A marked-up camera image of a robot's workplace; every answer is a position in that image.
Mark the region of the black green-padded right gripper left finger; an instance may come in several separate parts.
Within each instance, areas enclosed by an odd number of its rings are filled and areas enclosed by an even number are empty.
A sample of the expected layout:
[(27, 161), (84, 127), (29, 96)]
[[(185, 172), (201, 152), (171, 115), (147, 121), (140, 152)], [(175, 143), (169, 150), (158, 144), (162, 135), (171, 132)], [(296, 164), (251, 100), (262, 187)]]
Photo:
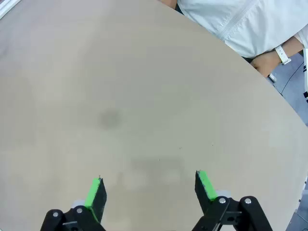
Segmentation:
[(103, 231), (101, 225), (107, 193), (103, 179), (92, 181), (89, 193), (83, 205), (77, 205), (67, 212), (52, 209), (46, 213), (42, 231)]

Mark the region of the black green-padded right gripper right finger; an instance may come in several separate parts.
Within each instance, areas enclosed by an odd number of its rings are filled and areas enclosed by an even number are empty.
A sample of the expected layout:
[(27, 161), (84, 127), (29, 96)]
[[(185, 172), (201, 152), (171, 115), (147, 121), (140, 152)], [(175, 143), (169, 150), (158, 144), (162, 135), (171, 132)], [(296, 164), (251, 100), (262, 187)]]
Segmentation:
[(231, 225), (236, 231), (271, 231), (272, 227), (258, 200), (245, 196), (240, 201), (218, 196), (205, 171), (195, 173), (195, 193), (203, 216), (194, 231), (219, 231)]

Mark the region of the person's left hand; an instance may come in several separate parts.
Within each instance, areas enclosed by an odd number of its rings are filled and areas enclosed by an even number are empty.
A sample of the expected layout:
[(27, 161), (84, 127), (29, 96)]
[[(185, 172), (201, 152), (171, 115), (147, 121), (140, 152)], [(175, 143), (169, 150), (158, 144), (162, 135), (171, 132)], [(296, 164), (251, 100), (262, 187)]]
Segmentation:
[(271, 51), (257, 56), (250, 64), (263, 77), (267, 78), (280, 63), (281, 59), (277, 52)]

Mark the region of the person's right hand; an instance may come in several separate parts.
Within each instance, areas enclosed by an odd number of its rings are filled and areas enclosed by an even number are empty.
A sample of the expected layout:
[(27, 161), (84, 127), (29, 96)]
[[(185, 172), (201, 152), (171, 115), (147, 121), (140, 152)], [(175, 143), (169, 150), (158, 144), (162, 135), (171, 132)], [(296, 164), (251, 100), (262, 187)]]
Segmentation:
[(177, 0), (159, 0), (159, 1), (172, 9), (175, 9), (177, 5)]

